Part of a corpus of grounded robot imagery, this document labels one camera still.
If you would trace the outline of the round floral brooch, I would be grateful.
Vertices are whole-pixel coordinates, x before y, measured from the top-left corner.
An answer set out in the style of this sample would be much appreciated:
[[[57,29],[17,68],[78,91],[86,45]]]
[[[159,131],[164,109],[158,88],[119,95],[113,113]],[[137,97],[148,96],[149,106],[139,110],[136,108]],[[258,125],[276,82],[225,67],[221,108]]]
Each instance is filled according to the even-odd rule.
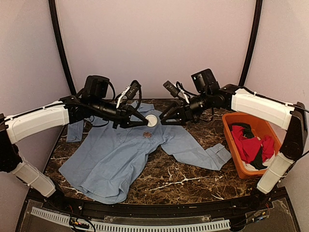
[[[155,115],[150,114],[150,115],[147,115],[145,118],[148,121],[148,124],[147,124],[148,127],[155,127],[158,123],[158,119]]]

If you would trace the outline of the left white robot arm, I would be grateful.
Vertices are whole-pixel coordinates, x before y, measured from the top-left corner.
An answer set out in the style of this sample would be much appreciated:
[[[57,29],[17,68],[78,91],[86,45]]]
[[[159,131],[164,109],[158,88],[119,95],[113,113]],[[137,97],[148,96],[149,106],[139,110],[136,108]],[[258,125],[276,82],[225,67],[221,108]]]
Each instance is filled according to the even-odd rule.
[[[19,153],[17,143],[25,138],[52,128],[82,121],[91,116],[112,122],[116,129],[146,126],[148,120],[138,112],[141,99],[133,107],[122,101],[142,96],[141,85],[133,80],[119,95],[106,100],[108,88],[113,88],[109,78],[91,75],[76,94],[24,113],[13,116],[0,115],[0,170],[15,175],[27,186],[49,198],[58,211],[68,207],[68,199],[57,190],[55,183]]]

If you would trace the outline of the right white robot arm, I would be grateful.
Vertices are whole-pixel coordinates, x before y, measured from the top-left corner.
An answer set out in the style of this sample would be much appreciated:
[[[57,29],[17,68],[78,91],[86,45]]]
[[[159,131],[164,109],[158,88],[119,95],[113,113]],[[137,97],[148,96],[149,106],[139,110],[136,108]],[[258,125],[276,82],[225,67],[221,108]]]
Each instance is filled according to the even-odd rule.
[[[193,74],[192,80],[197,94],[185,91],[179,83],[164,83],[175,101],[160,115],[161,124],[196,123],[208,109],[226,109],[224,134],[238,175],[260,177],[259,191],[246,200],[251,210],[258,209],[265,202],[264,194],[305,155],[304,104],[281,102],[233,84],[220,87],[210,69]]]

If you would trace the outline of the light blue shirt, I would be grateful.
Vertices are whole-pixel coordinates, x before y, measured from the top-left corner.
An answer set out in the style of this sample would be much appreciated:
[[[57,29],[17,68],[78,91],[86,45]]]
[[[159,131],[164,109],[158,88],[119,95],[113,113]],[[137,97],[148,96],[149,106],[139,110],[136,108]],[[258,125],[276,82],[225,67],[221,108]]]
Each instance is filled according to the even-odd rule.
[[[203,149],[182,126],[158,123],[155,127],[113,129],[111,122],[99,117],[88,120],[91,130],[59,172],[75,189],[101,203],[124,201],[149,154],[158,147],[180,163],[213,171],[231,159],[222,144]],[[151,138],[145,138],[144,132],[150,132]]]

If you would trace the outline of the round iridescent brooch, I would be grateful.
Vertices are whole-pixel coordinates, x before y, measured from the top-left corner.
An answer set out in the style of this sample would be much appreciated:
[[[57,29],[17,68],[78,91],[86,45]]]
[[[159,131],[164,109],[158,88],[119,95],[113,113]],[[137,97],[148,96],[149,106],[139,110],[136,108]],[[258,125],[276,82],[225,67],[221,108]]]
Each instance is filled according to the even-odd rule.
[[[151,134],[150,132],[144,132],[144,133],[143,133],[143,136],[144,136],[145,138],[151,138],[152,134]]]

